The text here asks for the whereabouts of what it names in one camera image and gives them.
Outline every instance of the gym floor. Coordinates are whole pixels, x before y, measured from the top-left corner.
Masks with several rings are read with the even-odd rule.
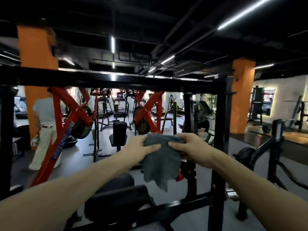
[[[183,119],[178,117],[177,123],[182,124]],[[165,127],[167,129],[164,130],[164,134],[168,135],[173,133],[173,127],[171,126],[170,121],[166,121]],[[211,121],[210,129],[214,130],[214,121]],[[105,129],[103,132],[100,132],[100,148],[103,149],[103,151],[100,152],[101,154],[108,155],[116,153],[116,148],[111,147],[110,145],[109,135],[111,134],[112,129]],[[134,136],[134,130],[130,131],[127,129],[127,135],[128,138]],[[264,141],[266,141],[267,138],[268,136],[260,136],[252,132],[247,132],[245,135],[231,134],[229,143],[229,155],[237,153],[244,147],[256,148]],[[73,172],[80,171],[93,163],[93,158],[91,156],[83,157],[83,154],[91,153],[93,151],[93,146],[89,146],[91,143],[93,143],[93,138],[90,134],[85,139],[79,140],[76,146],[64,149],[62,151],[62,163],[58,168],[53,170],[50,179],[54,179],[60,176],[70,176]],[[286,144],[283,144],[282,146],[283,153],[281,162],[283,162],[300,181],[308,184],[307,147],[288,141],[285,141],[285,143]],[[33,158],[33,154],[33,152],[29,151],[26,153],[25,157],[17,160],[13,164],[11,180],[12,185],[23,184],[26,188],[29,187],[35,175],[34,171],[30,171],[27,168]],[[267,176],[268,159],[269,154],[265,153],[256,163],[255,171],[261,177]],[[154,198],[155,203],[158,205],[182,199],[187,193],[187,181],[185,179],[180,182],[170,180],[168,182],[168,193],[166,193],[160,190],[154,182],[145,183],[143,180],[143,174],[141,174],[140,170],[133,170],[129,173],[134,177],[135,185],[145,184],[147,186],[149,195]],[[304,200],[308,201],[307,191],[291,182],[279,167],[277,170],[277,175],[290,192],[297,194]],[[197,166],[197,193],[202,194],[209,191],[210,182],[211,170]],[[248,211],[248,219],[246,221],[238,221],[235,218],[237,208],[238,202],[233,202],[230,200],[225,202],[223,230],[265,230],[250,210]],[[208,212],[209,208],[204,207],[188,212],[186,214],[182,214],[175,221],[173,221],[171,225],[176,231],[207,230]],[[81,206],[81,208],[78,210],[78,213],[79,215],[83,214],[83,206]],[[88,222],[89,221],[83,217],[82,221],[75,224],[75,226],[83,225]],[[157,222],[140,227],[137,230],[162,231],[164,228],[160,225],[159,222]]]

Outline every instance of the gray floor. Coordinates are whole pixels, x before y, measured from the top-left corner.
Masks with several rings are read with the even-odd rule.
[[[178,123],[182,123],[183,119],[178,118]],[[167,121],[164,134],[172,134],[173,127],[171,122]],[[112,129],[106,129],[100,133],[100,145],[103,149],[102,154],[112,154],[116,152],[115,147],[111,147],[109,141],[109,135],[112,133]],[[128,138],[134,135],[134,131],[127,129]],[[90,165],[93,161],[91,156],[83,157],[83,154],[91,153],[93,151],[93,146],[89,146],[89,143],[93,143],[92,135],[87,136],[83,140],[79,140],[75,147],[64,149],[62,152],[62,164],[54,169],[50,179],[57,178],[60,176],[69,176],[73,172],[79,171]],[[254,147],[244,142],[238,141],[236,139],[230,138],[229,144],[229,155],[238,152],[243,147]],[[27,166],[31,162],[33,153],[28,154],[26,157],[19,159],[13,165],[12,173],[12,185],[15,184],[25,184],[28,186],[34,177],[34,173],[27,169]],[[255,171],[262,177],[266,177],[267,167],[268,167],[268,154],[264,154],[256,163]],[[281,158],[281,161],[296,175],[296,177],[308,184],[308,167],[291,161],[290,159]],[[174,200],[182,199],[187,193],[187,181],[184,179],[180,182],[175,182],[175,180],[170,180],[168,182],[168,193],[160,190],[154,182],[145,183],[143,180],[143,174],[139,170],[134,170],[129,172],[135,179],[135,184],[145,184],[148,188],[148,193],[154,198],[156,204],[163,204],[172,202]],[[292,183],[283,171],[278,168],[277,175],[286,185],[286,187],[293,193],[302,197],[304,200],[308,201],[308,193],[306,190],[296,186]],[[210,180],[211,180],[211,170],[197,167],[197,193],[202,194],[210,190]],[[248,211],[248,220],[240,222],[235,218],[237,212],[238,203],[232,201],[225,202],[224,209],[224,223],[223,230],[264,230],[260,222],[255,218],[255,216]],[[83,206],[79,209],[79,214],[83,212]],[[200,208],[188,212],[186,214],[178,217],[171,225],[176,231],[198,231],[207,230],[208,222],[208,212],[209,208]],[[83,220],[76,224],[86,224],[88,221],[83,218]],[[158,231],[164,230],[164,228],[159,223],[153,223],[147,226],[138,228],[137,230],[151,230]]]

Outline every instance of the orange column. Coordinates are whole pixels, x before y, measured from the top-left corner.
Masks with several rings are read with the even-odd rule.
[[[235,71],[232,91],[236,94],[232,96],[231,133],[245,132],[255,67],[256,62],[244,58],[233,61]]]
[[[51,46],[56,43],[55,33],[51,29],[31,26],[18,26],[18,38],[21,66],[58,69],[58,61],[52,55]],[[37,134],[35,119],[33,115],[33,105],[37,99],[47,98],[47,88],[37,86],[25,86],[27,98],[27,112],[30,127],[30,136],[33,138]]]

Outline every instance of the weight bench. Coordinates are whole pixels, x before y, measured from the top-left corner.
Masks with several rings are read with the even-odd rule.
[[[127,123],[120,122],[119,120],[114,120],[113,123],[113,134],[109,136],[109,140],[112,147],[116,147],[116,151],[121,150],[121,146],[126,144],[127,134],[126,134]]]
[[[112,179],[86,201],[85,217],[102,225],[133,220],[137,211],[150,202],[146,186],[134,185],[129,174]]]

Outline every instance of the red metal frame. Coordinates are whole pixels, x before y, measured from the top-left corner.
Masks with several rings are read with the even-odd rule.
[[[71,133],[71,128],[79,120],[86,126],[90,126],[93,122],[92,117],[89,117],[87,112],[83,110],[83,107],[90,100],[90,96],[86,89],[79,88],[85,103],[79,106],[73,97],[67,92],[66,89],[51,87],[52,93],[54,95],[54,108],[55,108],[55,118],[56,118],[56,128],[57,128],[57,138],[55,142],[49,147],[42,166],[36,177],[34,178],[31,186],[36,186],[43,182],[46,182],[52,173],[53,167],[55,166],[57,159],[66,143],[67,138]],[[62,126],[62,113],[60,109],[60,100],[62,100],[71,109],[71,113],[64,122]]]
[[[161,113],[163,111],[162,109],[162,103],[163,99],[162,96],[165,92],[164,91],[157,91],[154,92],[154,94],[151,96],[151,98],[146,102],[146,104],[142,107],[141,111],[138,113],[138,115],[134,118],[135,124],[139,124],[144,118],[146,118],[147,122],[149,123],[151,127],[151,132],[153,133],[159,133],[162,134],[162,131],[160,129],[160,122],[161,122]],[[145,91],[141,91],[137,93],[137,102],[140,104],[140,101],[142,100],[143,96],[145,94]],[[156,102],[158,102],[157,105],[157,122],[155,121],[151,110],[155,106]]]

